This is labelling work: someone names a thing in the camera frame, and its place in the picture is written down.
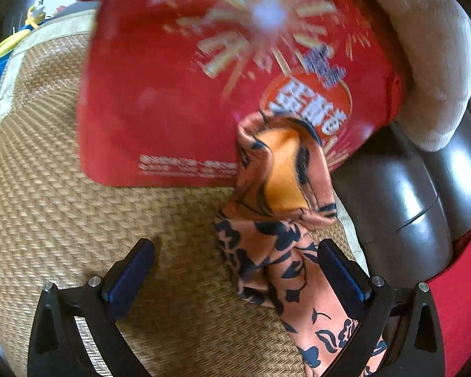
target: red snack package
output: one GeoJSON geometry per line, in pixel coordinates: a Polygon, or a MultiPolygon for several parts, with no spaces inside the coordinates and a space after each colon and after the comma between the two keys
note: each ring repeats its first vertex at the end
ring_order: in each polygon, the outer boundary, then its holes
{"type": "Polygon", "coordinates": [[[236,126],[258,108],[302,114],[335,169],[402,100],[402,55],[375,11],[102,0],[77,108],[82,169],[113,186],[234,185],[236,126]]]}

